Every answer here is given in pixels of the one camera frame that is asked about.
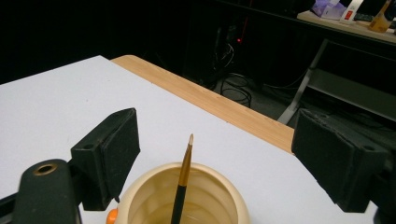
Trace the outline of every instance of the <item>paintbrush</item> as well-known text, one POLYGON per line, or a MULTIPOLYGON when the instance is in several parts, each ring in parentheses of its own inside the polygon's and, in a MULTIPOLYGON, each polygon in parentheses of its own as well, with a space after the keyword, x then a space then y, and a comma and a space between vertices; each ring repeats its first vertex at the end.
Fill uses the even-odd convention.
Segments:
POLYGON ((183 211, 184 198, 186 196, 187 182, 189 181, 191 167, 192 141, 193 135, 191 134, 186 154, 184 155, 183 163, 181 164, 180 176, 178 178, 177 192, 172 212, 172 224, 180 223, 181 213, 183 211))

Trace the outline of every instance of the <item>table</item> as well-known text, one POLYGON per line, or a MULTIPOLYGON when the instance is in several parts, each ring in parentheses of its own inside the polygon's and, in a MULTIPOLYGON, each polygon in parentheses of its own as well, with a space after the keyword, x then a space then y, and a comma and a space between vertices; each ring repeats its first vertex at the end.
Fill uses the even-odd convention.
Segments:
MULTIPOLYGON (((396 44, 396 35, 393 34, 394 31, 391 29, 388 29, 384 34, 380 34, 370 31, 367 27, 360 26, 356 24, 356 22, 352 24, 343 24, 335 20, 322 19, 311 11, 298 14, 297 19, 337 29, 340 32, 351 33, 352 35, 362 35, 372 38, 373 41, 384 41, 390 45, 396 44)), ((293 100, 279 117, 278 121, 285 124, 289 122, 299 107, 300 99, 306 87, 311 87, 314 90, 324 92, 332 97, 364 108, 386 119, 396 121, 396 107, 394 106, 394 102, 396 102, 395 95, 361 85, 360 83, 335 76, 317 68, 318 61, 330 41, 331 40, 327 37, 324 38, 318 49, 317 55, 306 70, 303 81, 293 100)))
MULTIPOLYGON (((252 223, 373 223, 372 203, 365 214, 345 214, 285 151, 291 129, 135 56, 93 57, 0 86, 0 197, 18 190, 31 165, 70 160, 77 141, 129 107, 137 111, 141 153, 124 190, 149 169, 182 160, 194 133, 192 160, 239 189, 252 223)), ((80 207, 82 220, 104 223, 116 206, 80 207)))

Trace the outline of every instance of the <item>tissue box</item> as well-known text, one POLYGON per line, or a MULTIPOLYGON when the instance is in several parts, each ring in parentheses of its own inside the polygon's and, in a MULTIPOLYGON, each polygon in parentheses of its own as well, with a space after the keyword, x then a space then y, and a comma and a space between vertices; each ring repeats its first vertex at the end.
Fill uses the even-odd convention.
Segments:
POLYGON ((333 0, 317 0, 315 4, 311 7, 317 16, 329 19, 329 20, 340 20, 344 11, 347 8, 343 6, 340 2, 334 3, 333 0))

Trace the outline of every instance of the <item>beige cup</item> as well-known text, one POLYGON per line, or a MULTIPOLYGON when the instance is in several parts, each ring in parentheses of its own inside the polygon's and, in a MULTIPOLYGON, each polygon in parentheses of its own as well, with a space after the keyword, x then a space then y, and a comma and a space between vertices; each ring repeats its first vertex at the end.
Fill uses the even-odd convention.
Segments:
MULTIPOLYGON (((118 206, 116 224, 169 224, 181 162, 167 163, 139 177, 118 206)), ((250 223, 245 202, 233 184, 215 170, 191 164, 180 223, 250 223)))

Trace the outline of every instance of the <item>black brush handle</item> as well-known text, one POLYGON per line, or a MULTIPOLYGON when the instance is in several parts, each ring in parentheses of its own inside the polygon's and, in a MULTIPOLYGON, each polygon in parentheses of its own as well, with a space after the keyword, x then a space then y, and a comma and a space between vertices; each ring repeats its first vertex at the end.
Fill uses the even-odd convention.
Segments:
POLYGON ((174 210, 172 212, 171 224, 179 224, 181 213, 183 212, 184 197, 186 196, 187 186, 177 186, 174 210))

